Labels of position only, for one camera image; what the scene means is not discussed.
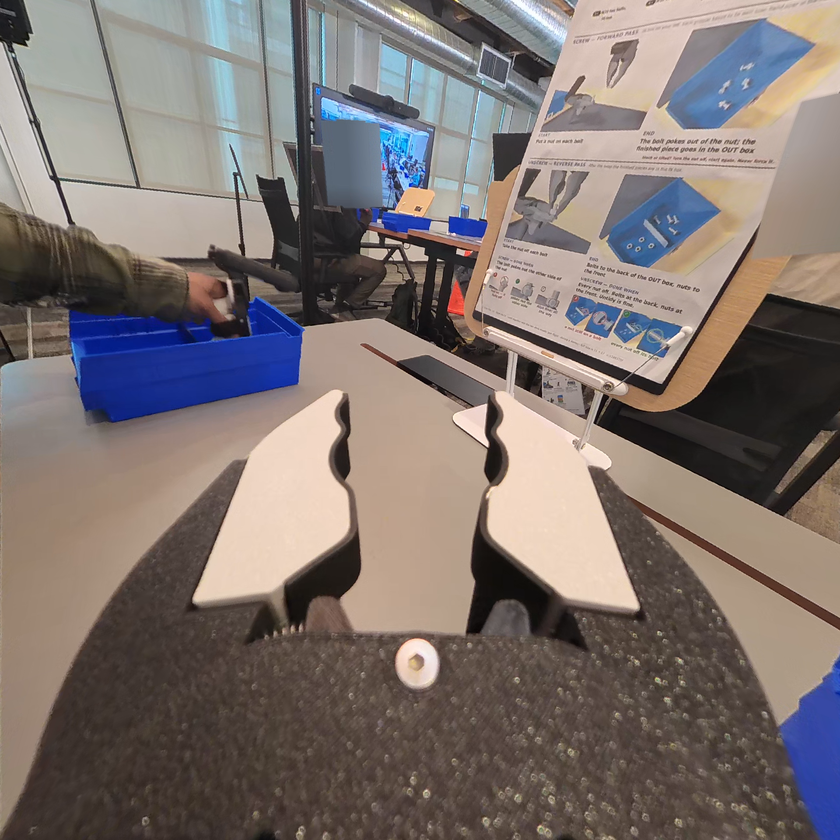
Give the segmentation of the silver ventilation duct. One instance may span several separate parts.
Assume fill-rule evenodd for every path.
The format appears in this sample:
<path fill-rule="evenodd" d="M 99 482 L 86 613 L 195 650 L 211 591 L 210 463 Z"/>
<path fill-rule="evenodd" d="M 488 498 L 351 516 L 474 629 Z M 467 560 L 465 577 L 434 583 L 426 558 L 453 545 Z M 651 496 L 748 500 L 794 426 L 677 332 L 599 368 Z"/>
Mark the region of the silver ventilation duct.
<path fill-rule="evenodd" d="M 464 24 L 484 27 L 547 64 L 557 61 L 571 26 L 574 6 L 567 2 L 338 2 L 383 28 L 419 36 L 442 28 L 455 34 Z"/>

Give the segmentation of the tablet with wooden frame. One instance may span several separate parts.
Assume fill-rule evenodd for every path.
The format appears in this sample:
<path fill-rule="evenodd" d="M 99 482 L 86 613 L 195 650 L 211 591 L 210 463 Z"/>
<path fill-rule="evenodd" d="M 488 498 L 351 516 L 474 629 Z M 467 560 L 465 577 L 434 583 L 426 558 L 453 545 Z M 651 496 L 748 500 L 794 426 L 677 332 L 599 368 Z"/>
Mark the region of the tablet with wooden frame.
<path fill-rule="evenodd" d="M 630 406 L 693 400 L 786 258 L 753 241 L 838 2 L 579 2 L 465 303 L 474 333 Z"/>

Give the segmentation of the person's left forearm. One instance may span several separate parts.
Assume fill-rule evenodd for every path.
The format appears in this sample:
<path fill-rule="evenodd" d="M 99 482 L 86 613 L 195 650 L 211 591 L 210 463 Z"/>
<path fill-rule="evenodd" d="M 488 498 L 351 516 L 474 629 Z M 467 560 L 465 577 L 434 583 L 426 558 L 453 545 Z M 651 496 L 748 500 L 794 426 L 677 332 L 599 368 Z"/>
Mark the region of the person's left forearm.
<path fill-rule="evenodd" d="M 3 305 L 177 322 L 188 294 L 182 267 L 1 205 Z"/>

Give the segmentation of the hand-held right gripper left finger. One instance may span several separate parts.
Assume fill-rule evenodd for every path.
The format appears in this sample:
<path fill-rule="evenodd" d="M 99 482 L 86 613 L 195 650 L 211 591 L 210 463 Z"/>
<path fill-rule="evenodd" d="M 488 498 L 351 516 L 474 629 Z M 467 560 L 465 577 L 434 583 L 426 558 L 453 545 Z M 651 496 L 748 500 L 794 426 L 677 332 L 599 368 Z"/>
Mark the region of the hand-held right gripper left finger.
<path fill-rule="evenodd" d="M 267 605 L 302 624 L 310 603 L 340 599 L 361 573 L 350 473 L 350 399 L 325 393 L 248 456 L 202 576 L 198 608 Z"/>

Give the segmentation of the person's left hand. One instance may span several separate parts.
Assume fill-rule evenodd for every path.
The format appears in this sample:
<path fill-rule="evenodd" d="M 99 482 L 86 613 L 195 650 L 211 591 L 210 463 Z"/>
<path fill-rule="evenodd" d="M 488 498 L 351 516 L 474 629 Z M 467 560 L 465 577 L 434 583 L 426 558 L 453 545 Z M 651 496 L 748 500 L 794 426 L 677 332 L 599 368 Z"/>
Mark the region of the person's left hand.
<path fill-rule="evenodd" d="M 199 272 L 188 272 L 187 298 L 185 311 L 188 319 L 195 323 L 209 321 L 213 324 L 226 323 L 228 320 L 227 304 L 220 309 L 218 301 L 227 301 L 226 282 Z"/>

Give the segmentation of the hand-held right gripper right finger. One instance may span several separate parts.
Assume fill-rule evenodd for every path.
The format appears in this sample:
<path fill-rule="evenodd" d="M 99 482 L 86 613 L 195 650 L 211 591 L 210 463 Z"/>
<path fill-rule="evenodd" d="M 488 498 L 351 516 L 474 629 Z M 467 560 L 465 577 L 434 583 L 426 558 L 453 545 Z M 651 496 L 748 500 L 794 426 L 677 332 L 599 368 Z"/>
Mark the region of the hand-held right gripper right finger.
<path fill-rule="evenodd" d="M 635 616 L 640 603 L 590 464 L 562 427 L 494 392 L 486 406 L 488 487 L 470 570 L 470 623 L 512 600 L 531 623 L 552 609 Z"/>

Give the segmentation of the printed instruction sheet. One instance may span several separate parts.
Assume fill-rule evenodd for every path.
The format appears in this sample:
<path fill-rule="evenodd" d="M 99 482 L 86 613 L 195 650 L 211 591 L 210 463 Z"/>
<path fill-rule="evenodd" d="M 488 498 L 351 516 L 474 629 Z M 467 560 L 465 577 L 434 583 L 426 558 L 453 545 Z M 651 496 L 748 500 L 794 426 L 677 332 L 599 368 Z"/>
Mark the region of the printed instruction sheet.
<path fill-rule="evenodd" d="M 546 366 L 541 369 L 541 397 L 578 417 L 586 414 L 582 384 Z"/>

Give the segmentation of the large wall display screen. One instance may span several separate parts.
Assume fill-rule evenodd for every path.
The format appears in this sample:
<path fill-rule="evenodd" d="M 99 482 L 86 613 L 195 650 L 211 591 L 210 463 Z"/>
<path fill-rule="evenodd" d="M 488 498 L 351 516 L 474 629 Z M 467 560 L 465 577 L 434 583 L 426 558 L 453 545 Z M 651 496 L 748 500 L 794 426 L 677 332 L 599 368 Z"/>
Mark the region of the large wall display screen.
<path fill-rule="evenodd" d="M 348 204 L 392 210 L 410 188 L 427 188 L 435 129 L 419 111 L 393 97 L 356 85 L 341 93 L 313 83 L 314 139 L 322 150 L 329 192 Z"/>

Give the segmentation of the black backpack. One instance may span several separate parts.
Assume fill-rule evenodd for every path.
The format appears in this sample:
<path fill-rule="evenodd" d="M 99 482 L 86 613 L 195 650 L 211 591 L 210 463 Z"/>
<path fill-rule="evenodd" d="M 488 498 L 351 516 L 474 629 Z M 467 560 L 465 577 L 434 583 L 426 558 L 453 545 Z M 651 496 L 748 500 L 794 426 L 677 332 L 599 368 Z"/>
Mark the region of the black backpack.
<path fill-rule="evenodd" d="M 405 280 L 392 294 L 392 305 L 385 320 L 399 329 L 414 333 L 417 330 L 417 282 Z"/>

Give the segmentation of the black office chair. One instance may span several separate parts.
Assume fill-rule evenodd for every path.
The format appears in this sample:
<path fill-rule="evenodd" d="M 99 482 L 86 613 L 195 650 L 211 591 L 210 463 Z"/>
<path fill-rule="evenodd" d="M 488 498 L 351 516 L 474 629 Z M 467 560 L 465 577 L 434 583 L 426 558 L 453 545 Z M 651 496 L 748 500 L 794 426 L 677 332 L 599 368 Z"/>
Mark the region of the black office chair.
<path fill-rule="evenodd" d="M 300 280 L 298 221 L 291 209 L 285 180 L 260 175 L 255 178 L 274 238 L 270 267 Z"/>

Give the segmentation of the wooden desk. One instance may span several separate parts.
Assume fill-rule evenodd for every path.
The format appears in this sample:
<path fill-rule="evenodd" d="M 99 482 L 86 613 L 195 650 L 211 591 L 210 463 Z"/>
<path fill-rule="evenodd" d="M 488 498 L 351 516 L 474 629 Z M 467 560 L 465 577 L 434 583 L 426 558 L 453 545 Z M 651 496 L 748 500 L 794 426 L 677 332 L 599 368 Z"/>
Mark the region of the wooden desk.
<path fill-rule="evenodd" d="M 417 330 L 428 331 L 432 325 L 442 324 L 448 316 L 455 268 L 472 268 L 475 265 L 481 239 L 416 228 L 399 233 L 378 223 L 373 223 L 369 232 L 379 235 L 380 238 L 396 239 L 423 249 L 427 266 L 417 316 Z"/>

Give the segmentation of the black floor pole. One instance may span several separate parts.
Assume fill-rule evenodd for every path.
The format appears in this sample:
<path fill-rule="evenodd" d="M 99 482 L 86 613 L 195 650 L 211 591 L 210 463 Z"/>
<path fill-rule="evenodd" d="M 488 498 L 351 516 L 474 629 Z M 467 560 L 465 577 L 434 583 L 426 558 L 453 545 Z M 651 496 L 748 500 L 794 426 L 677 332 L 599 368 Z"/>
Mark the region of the black floor pole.
<path fill-rule="evenodd" d="M 308 3 L 290 1 L 290 29 L 295 87 L 298 173 L 298 230 L 302 323 L 319 320 L 312 228 L 312 155 Z"/>

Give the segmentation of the black light stand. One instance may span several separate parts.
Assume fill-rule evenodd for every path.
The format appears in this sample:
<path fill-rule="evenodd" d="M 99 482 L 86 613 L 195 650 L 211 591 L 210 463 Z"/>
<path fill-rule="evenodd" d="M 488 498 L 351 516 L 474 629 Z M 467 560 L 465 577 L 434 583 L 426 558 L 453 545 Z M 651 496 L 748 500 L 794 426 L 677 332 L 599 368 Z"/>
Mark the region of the black light stand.
<path fill-rule="evenodd" d="M 42 162 L 47 175 L 56 189 L 62 211 L 69 227 L 75 226 L 67 202 L 67 197 L 57 174 L 56 166 L 49 152 L 46 137 L 39 120 L 34 101 L 30 95 L 24 70 L 19 62 L 16 47 L 27 47 L 33 34 L 32 25 L 29 21 L 28 12 L 24 1 L 2 1 L 1 2 L 1 41 L 7 55 L 7 61 L 12 71 L 18 94 L 22 99 L 26 117 L 38 146 Z"/>

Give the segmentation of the black mesh chair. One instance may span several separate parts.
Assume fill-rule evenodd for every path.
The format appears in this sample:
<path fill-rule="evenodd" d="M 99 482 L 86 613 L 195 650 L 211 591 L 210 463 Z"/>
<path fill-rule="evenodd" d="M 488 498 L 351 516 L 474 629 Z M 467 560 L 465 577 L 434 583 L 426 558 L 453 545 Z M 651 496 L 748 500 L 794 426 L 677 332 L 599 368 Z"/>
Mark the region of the black mesh chair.
<path fill-rule="evenodd" d="M 838 411 L 838 308 L 769 295 L 698 397 L 598 424 L 783 515 L 838 461 Z"/>

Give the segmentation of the black flat tablet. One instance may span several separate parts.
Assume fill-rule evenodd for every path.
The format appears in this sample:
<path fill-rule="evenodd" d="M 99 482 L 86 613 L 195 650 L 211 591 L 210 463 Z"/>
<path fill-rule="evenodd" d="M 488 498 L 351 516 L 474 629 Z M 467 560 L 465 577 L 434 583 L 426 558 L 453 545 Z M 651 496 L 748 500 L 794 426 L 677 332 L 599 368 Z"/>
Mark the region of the black flat tablet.
<path fill-rule="evenodd" d="M 486 405 L 495 391 L 438 358 L 423 354 L 398 360 L 396 365 L 413 378 L 447 396 L 462 407 Z"/>

